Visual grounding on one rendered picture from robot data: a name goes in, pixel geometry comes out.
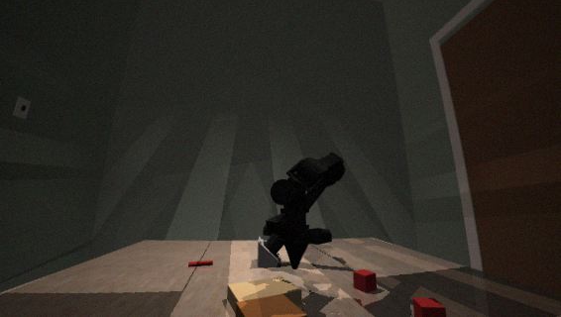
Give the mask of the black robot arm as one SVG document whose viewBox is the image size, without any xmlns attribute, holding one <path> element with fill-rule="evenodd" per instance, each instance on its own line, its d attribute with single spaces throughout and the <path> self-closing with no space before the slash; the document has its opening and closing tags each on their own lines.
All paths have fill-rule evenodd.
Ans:
<svg viewBox="0 0 561 317">
<path fill-rule="evenodd" d="M 334 185 L 344 176 L 346 168 L 343 163 L 343 159 L 334 153 L 320 159 L 302 159 L 286 173 L 288 180 L 280 179 L 273 184 L 273 201 L 281 206 L 306 205 L 306 209 L 310 209 L 326 187 Z M 268 233 L 272 235 L 266 242 L 263 241 L 264 246 L 278 257 L 277 252 L 283 246 L 278 241 L 280 235 L 291 228 L 299 229 L 296 211 L 280 213 L 267 219 L 266 224 Z"/>
</svg>

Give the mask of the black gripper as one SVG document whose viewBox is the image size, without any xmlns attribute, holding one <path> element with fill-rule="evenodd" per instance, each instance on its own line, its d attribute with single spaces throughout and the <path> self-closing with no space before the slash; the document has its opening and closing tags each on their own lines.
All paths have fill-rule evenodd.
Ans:
<svg viewBox="0 0 561 317">
<path fill-rule="evenodd" d="M 332 236 L 327 229 L 309 229 L 309 225 L 306 225 L 306 212 L 309 212 L 306 205 L 284 205 L 280 212 L 290 213 L 293 211 L 292 209 L 294 212 L 296 211 L 299 229 L 291 228 L 285 231 L 284 234 L 280 235 L 278 241 L 284 244 L 292 268 L 298 269 L 309 243 L 320 245 L 332 242 Z"/>
</svg>

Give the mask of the orange square block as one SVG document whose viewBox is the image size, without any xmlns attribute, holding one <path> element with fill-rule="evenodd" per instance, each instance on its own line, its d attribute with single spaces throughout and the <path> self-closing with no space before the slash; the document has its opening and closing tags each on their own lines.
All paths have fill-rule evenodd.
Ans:
<svg viewBox="0 0 561 317">
<path fill-rule="evenodd" d="M 307 317 L 283 294 L 236 302 L 236 317 Z"/>
</svg>

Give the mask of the red block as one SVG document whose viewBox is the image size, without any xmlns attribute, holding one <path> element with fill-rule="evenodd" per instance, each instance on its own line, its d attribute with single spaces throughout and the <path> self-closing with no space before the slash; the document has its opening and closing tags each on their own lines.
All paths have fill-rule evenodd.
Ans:
<svg viewBox="0 0 561 317">
<path fill-rule="evenodd" d="M 377 290 L 376 273 L 364 269 L 354 271 L 354 288 L 364 293 Z"/>
<path fill-rule="evenodd" d="M 435 298 L 412 298 L 414 317 L 446 317 L 445 306 Z"/>
</svg>

